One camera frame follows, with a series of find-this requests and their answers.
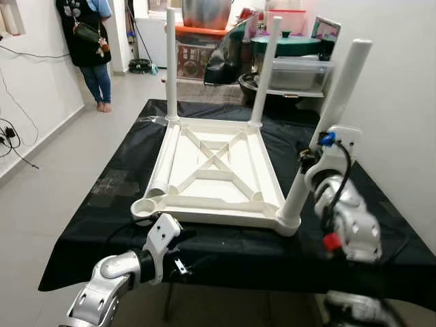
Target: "black tablecloth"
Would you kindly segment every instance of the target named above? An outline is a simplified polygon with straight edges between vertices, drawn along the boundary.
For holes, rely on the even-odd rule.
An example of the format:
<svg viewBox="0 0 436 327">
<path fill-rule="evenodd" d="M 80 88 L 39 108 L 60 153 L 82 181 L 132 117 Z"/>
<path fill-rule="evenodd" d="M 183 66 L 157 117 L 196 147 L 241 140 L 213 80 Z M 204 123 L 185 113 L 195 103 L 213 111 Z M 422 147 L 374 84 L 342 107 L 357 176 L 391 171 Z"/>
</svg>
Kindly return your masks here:
<svg viewBox="0 0 436 327">
<path fill-rule="evenodd" d="M 246 121 L 240 106 L 179 103 L 180 116 Z M 39 290 L 89 280 L 98 259 L 141 248 L 148 228 L 130 225 L 130 205 L 143 196 L 165 134 L 166 102 L 150 100 L 54 246 Z M 264 115 L 262 137 L 284 194 L 294 179 L 296 145 L 308 143 L 318 117 L 288 111 L 287 119 Z M 354 164 L 351 178 L 380 220 L 384 256 L 376 265 L 329 260 L 322 247 L 311 196 L 296 235 L 270 230 L 184 223 L 197 235 L 179 245 L 186 265 L 196 263 L 190 283 L 324 293 L 328 290 L 396 298 L 436 310 L 436 259 L 366 172 Z M 409 238 L 395 260 L 389 258 Z"/>
</svg>

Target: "tiled floor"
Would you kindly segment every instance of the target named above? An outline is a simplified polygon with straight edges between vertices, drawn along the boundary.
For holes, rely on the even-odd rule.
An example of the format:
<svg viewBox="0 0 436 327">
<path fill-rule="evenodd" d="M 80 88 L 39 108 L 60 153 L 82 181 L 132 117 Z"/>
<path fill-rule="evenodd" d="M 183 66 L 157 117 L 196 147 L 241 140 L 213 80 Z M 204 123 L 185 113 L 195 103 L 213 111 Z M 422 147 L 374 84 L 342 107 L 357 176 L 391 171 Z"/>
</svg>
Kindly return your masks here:
<svg viewBox="0 0 436 327">
<path fill-rule="evenodd" d="M 57 237 L 116 151 L 148 98 L 164 98 L 161 77 L 113 80 L 111 114 L 83 113 L 0 191 L 0 325 L 58 326 L 80 285 L 50 293 L 37 286 Z M 161 320 L 167 285 L 142 285 L 126 295 L 115 326 L 312 326 L 301 295 L 177 285 L 172 319 Z"/>
</svg>

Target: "person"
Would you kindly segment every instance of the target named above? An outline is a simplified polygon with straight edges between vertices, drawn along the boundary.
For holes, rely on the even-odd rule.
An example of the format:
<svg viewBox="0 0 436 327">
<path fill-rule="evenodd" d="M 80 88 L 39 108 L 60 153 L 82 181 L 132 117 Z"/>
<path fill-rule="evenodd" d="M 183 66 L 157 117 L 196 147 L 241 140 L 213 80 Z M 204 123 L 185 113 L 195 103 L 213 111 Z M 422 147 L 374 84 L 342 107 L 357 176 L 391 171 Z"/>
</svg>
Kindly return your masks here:
<svg viewBox="0 0 436 327">
<path fill-rule="evenodd" d="M 108 33 L 102 24 L 112 15 L 108 0 L 56 0 L 56 7 L 73 64 L 80 68 L 97 102 L 97 110 L 110 112 L 111 82 L 107 65 L 111 60 L 110 51 L 103 52 L 99 44 L 83 40 L 73 32 L 76 21 L 83 22 L 98 30 L 100 37 L 108 42 Z"/>
</svg>

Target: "cooking pot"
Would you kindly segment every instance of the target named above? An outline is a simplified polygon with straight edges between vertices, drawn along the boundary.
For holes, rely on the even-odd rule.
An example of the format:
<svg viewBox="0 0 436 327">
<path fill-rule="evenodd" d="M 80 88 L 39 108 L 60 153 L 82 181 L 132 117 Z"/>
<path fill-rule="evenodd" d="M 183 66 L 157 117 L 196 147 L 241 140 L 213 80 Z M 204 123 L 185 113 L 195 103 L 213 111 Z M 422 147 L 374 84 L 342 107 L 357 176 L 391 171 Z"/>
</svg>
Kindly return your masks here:
<svg viewBox="0 0 436 327">
<path fill-rule="evenodd" d="M 233 0 L 182 0 L 183 24 L 203 29 L 225 29 Z"/>
</svg>

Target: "green pot lid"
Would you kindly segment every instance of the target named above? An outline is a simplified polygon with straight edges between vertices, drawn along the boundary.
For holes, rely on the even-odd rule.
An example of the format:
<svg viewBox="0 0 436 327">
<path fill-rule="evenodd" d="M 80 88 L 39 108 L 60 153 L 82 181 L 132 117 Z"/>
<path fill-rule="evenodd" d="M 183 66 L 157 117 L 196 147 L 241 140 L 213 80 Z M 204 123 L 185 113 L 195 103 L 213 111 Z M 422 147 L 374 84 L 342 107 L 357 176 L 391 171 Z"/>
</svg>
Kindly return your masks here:
<svg viewBox="0 0 436 327">
<path fill-rule="evenodd" d="M 257 36 L 251 39 L 255 54 L 265 53 L 269 36 Z M 276 57 L 299 57 L 316 55 L 320 52 L 320 40 L 310 37 L 290 36 L 280 37 L 277 40 Z"/>
</svg>

